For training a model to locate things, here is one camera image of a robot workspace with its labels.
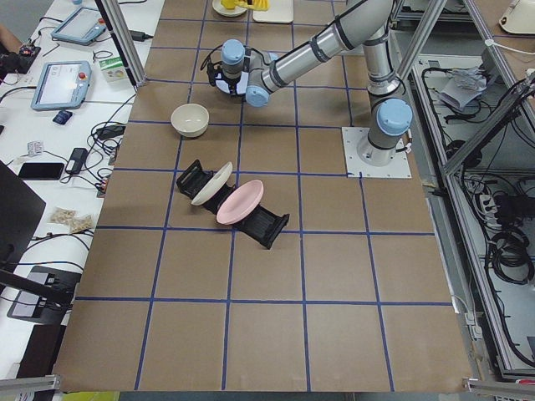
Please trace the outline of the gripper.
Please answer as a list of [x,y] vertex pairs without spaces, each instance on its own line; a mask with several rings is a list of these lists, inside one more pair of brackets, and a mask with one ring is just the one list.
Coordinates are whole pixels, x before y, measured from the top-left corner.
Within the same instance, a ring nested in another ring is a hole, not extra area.
[[208,83],[225,94],[244,96],[247,88],[248,71],[246,59],[235,63],[225,60],[213,63],[209,58],[205,62]]

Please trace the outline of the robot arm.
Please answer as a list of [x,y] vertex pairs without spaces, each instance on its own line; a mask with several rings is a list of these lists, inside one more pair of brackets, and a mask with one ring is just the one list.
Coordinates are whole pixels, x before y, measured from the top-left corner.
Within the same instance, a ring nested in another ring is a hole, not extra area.
[[387,166],[413,118],[411,107],[397,95],[401,79],[390,60],[387,25],[392,7],[391,1],[350,1],[323,30],[277,58],[237,39],[228,39],[219,46],[220,61],[213,62],[206,56],[201,68],[211,86],[231,96],[238,94],[238,85],[244,80],[246,102],[263,107],[279,89],[340,53],[362,46],[372,120],[357,153],[368,165]]

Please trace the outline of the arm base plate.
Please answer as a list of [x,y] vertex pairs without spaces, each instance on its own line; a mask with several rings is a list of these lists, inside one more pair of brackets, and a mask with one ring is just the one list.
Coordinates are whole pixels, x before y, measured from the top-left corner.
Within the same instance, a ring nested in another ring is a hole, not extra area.
[[375,148],[367,127],[342,127],[346,175],[349,178],[411,179],[405,143],[398,139],[390,150]]

